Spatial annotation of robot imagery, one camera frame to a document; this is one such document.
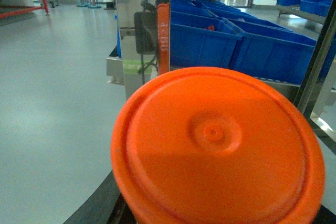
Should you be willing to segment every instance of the reflective metal surface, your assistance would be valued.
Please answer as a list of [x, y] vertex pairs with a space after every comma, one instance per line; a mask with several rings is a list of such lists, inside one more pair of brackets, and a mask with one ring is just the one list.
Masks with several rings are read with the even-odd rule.
[[317, 97], [322, 89], [326, 76], [321, 69], [329, 52], [331, 43], [336, 32], [336, 0], [333, 0], [330, 6], [329, 14], [323, 25], [321, 34], [317, 41], [315, 50], [308, 65], [307, 72], [298, 91], [297, 97], [294, 100], [294, 105], [308, 119], [311, 115], [313, 106], [316, 103]]
[[313, 113], [319, 117], [323, 112], [325, 105], [332, 106], [336, 101], [336, 90], [333, 89], [333, 84], [336, 80], [336, 60], [333, 61], [329, 73], [323, 83], [321, 92], [316, 100], [313, 108]]
[[106, 59], [106, 75], [123, 79], [124, 71], [122, 60], [119, 57], [108, 57]]
[[116, 0], [126, 97], [150, 80], [157, 49], [158, 0]]
[[260, 81], [270, 85], [272, 88], [280, 92], [284, 97], [286, 97], [289, 101], [293, 102], [295, 96], [300, 88], [299, 85], [278, 82], [278, 81], [270, 81], [259, 79]]
[[303, 12], [300, 10], [299, 6], [282, 6], [282, 5], [276, 5], [276, 8], [281, 11], [279, 15], [281, 14], [294, 14], [298, 17], [305, 18], [307, 20], [314, 21], [319, 24], [324, 24], [325, 22], [325, 17], [316, 15], [316, 14], [311, 14], [307, 12]]

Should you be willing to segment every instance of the gray epoxy floor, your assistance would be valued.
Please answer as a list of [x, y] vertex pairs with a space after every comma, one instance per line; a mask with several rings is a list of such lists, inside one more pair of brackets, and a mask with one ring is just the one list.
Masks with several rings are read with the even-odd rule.
[[125, 102], [107, 84], [114, 11], [59, 6], [0, 26], [0, 223], [63, 223], [111, 171]]

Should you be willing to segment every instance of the lid center knob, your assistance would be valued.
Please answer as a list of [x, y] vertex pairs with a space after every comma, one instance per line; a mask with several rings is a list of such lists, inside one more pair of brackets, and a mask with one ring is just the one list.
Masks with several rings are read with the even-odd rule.
[[203, 134], [204, 134], [204, 137], [212, 143], [221, 142], [224, 137], [224, 132], [220, 125], [206, 126], [204, 128]]

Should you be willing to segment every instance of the orange plastic cap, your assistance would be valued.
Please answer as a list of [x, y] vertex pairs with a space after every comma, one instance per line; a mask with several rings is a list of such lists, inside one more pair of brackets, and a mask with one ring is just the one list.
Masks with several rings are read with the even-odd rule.
[[112, 136], [118, 186], [139, 224], [305, 224], [324, 164], [307, 121], [280, 93], [220, 68], [140, 88]]

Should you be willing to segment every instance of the stainless steel rack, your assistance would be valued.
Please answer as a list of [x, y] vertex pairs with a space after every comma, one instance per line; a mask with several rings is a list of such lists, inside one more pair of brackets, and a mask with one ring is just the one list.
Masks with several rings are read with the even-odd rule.
[[[157, 53], [155, 46], [150, 45], [153, 41], [152, 36], [155, 34], [155, 30], [150, 32], [147, 28], [155, 24], [155, 19], [136, 19], [135, 16], [139, 13], [147, 13], [146, 10], [151, 9], [155, 11], [155, 7], [159, 3], [164, 3], [164, 0], [116, 0], [117, 3], [117, 13], [118, 13], [118, 25], [120, 28], [121, 39], [121, 53], [122, 60], [117, 59], [118, 64], [123, 65], [123, 75], [125, 81], [125, 90], [127, 98], [133, 94], [140, 86], [151, 79], [151, 74], [156, 73], [156, 69], [149, 65], [153, 62], [154, 57]], [[138, 25], [141, 25], [145, 32], [143, 31], [140, 35], [136, 30]], [[288, 83], [277, 82], [272, 80], [262, 80], [270, 86], [277, 89], [279, 92], [285, 94], [285, 96], [294, 103], [295, 106], [307, 117], [309, 118], [314, 107], [317, 98], [319, 97], [320, 91], [323, 90], [325, 80], [320, 74], [322, 65], [325, 63], [326, 55], [329, 51], [331, 42], [335, 36], [336, 31], [336, 0], [333, 0], [328, 16], [325, 19], [321, 35], [318, 39], [316, 48], [314, 50], [313, 56], [309, 68], [307, 70], [306, 76], [302, 85], [296, 86]], [[145, 48], [139, 47], [139, 44], [146, 45]], [[112, 62], [116, 60], [108, 59], [108, 71], [116, 65]], [[146, 71], [144, 71], [144, 66], [149, 66]], [[314, 127], [314, 131], [320, 139], [324, 138], [324, 132], [321, 133], [321, 129]], [[330, 144], [332, 140], [328, 140], [326, 145], [332, 150]]]

